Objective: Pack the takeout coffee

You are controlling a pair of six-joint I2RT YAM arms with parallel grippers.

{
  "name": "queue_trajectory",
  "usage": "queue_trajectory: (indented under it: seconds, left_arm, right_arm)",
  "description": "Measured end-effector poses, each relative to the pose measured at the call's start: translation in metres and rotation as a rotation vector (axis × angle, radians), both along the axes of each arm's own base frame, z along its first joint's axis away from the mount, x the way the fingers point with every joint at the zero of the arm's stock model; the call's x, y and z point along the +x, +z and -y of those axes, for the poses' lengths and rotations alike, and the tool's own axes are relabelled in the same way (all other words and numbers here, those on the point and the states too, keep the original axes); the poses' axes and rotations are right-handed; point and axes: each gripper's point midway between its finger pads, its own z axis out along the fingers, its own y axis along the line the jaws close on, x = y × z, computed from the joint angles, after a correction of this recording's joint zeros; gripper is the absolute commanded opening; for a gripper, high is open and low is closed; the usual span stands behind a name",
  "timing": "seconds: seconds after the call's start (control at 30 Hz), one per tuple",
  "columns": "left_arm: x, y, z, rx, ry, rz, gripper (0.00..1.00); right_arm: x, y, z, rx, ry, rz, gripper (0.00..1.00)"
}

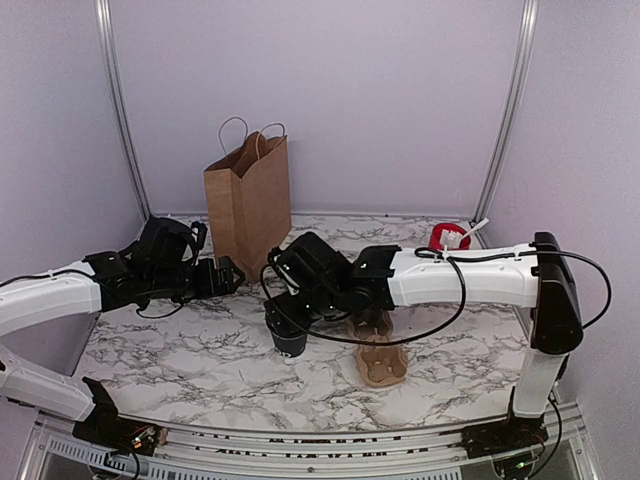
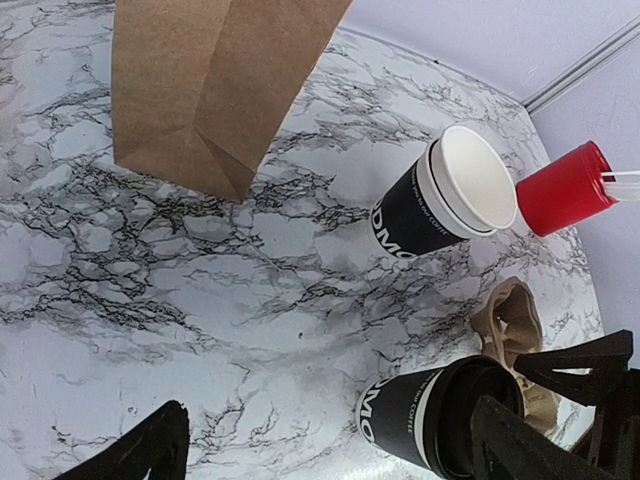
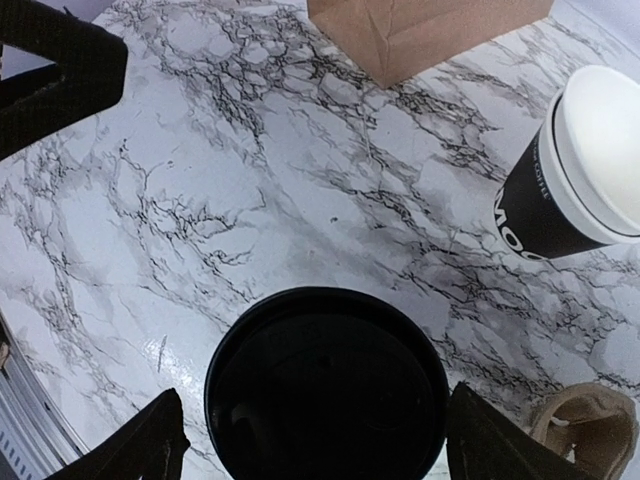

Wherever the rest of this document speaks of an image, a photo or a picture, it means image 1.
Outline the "brown paper bag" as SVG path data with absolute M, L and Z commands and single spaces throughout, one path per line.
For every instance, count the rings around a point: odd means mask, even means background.
M 247 131 L 234 150 L 219 138 L 223 156 L 204 170 L 214 255 L 230 257 L 251 283 L 292 228 L 288 136 L 272 125 L 280 135 Z

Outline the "black plastic cup lid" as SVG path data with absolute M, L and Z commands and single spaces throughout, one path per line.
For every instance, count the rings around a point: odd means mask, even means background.
M 267 311 L 265 321 L 271 333 L 278 337 L 294 338 L 302 334 L 301 330 L 277 311 Z

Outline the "cardboard cup carrier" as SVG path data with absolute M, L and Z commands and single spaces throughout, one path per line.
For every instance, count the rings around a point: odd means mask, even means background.
M 375 343 L 391 341 L 394 325 L 388 311 L 367 310 L 346 320 L 351 339 Z M 402 345 L 359 345 L 356 365 L 363 382 L 373 388 L 385 388 L 405 381 L 408 356 Z

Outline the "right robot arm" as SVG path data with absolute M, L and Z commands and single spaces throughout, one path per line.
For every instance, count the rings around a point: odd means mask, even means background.
M 493 250 L 370 246 L 349 261 L 307 232 L 285 249 L 272 249 L 267 266 L 286 289 L 265 301 L 265 321 L 276 349 L 289 357 L 304 351 L 314 322 L 370 309 L 453 302 L 531 309 L 529 345 L 506 418 L 466 427 L 461 440 L 469 458 L 547 440 L 548 397 L 584 337 L 575 282 L 552 234 L 538 232 L 529 244 Z

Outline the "black paper coffee cup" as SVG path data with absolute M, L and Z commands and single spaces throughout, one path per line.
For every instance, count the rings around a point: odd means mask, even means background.
M 300 356 L 306 349 L 307 334 L 304 332 L 282 333 L 269 327 L 275 350 L 286 358 Z

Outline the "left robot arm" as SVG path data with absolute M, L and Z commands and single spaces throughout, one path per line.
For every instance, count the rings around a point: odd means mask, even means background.
M 201 259 L 207 227 L 149 218 L 140 237 L 121 251 L 105 251 L 68 266 L 1 284 L 1 333 L 74 315 L 100 315 L 167 299 L 178 307 L 233 294 L 245 275 L 228 257 Z M 118 451 L 151 455 L 159 426 L 122 417 L 97 380 L 58 374 L 8 348 L 1 350 L 1 395 L 74 423 L 75 437 Z

